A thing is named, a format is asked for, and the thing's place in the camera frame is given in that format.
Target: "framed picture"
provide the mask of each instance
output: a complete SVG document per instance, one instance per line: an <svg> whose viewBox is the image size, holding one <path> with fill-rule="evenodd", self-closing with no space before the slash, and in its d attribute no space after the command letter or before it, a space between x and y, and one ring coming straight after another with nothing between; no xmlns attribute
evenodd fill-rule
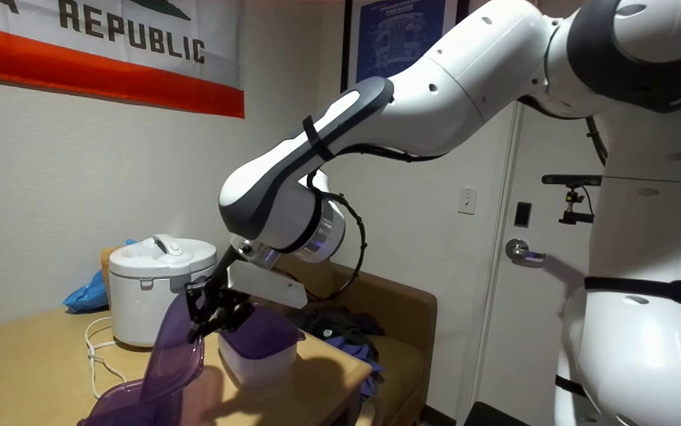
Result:
<svg viewBox="0 0 681 426"><path fill-rule="evenodd" d="M345 0L342 90L415 63L468 13L468 0Z"/></svg>

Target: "purple cloth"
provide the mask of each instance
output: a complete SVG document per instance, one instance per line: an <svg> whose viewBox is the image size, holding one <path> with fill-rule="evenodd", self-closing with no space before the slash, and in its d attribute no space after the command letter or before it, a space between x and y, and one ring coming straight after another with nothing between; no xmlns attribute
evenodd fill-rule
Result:
<svg viewBox="0 0 681 426"><path fill-rule="evenodd" d="M271 308L255 308L253 314L234 331L220 335L246 359L264 359L297 345L301 331L285 314Z"/></svg>
<svg viewBox="0 0 681 426"><path fill-rule="evenodd" d="M106 390L82 426L179 426L182 390L203 368L203 344L188 340L189 326L180 293L157 334L145 379Z"/></svg>
<svg viewBox="0 0 681 426"><path fill-rule="evenodd" d="M383 380L381 361L372 344L349 338L349 335L332 335L326 344L337 345L338 349L368 361L372 367L372 373L363 380L359 394L374 397L378 392L378 380Z"/></svg>

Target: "door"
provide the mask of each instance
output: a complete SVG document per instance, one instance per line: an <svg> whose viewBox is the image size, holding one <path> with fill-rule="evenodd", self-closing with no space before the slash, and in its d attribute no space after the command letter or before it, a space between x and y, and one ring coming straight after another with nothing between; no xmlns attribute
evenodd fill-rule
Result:
<svg viewBox="0 0 681 426"><path fill-rule="evenodd" d="M589 222L570 225L570 217L586 217L599 189L570 192L569 180L546 184L544 174L601 174L603 166L585 121L557 121L528 106L521 113L505 243L524 238L531 251L546 254L546 262L528 267L499 256L478 399L531 426L550 426L562 313L583 283L591 237Z"/></svg>

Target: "white appliance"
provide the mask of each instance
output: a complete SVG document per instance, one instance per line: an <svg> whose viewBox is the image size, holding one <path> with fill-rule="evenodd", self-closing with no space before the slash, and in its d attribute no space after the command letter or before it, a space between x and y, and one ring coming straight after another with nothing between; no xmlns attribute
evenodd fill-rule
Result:
<svg viewBox="0 0 681 426"><path fill-rule="evenodd" d="M153 348L161 320L188 282L214 275L219 248L157 233L109 256L109 304L116 340Z"/></svg>

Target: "blue plastic bag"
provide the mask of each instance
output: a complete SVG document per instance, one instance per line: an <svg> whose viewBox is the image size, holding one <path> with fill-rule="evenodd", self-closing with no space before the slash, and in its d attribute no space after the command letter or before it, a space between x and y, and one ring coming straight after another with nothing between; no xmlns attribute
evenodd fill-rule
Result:
<svg viewBox="0 0 681 426"><path fill-rule="evenodd" d="M65 297L70 313L95 313L109 308L109 293L104 275L97 273L85 286Z"/></svg>

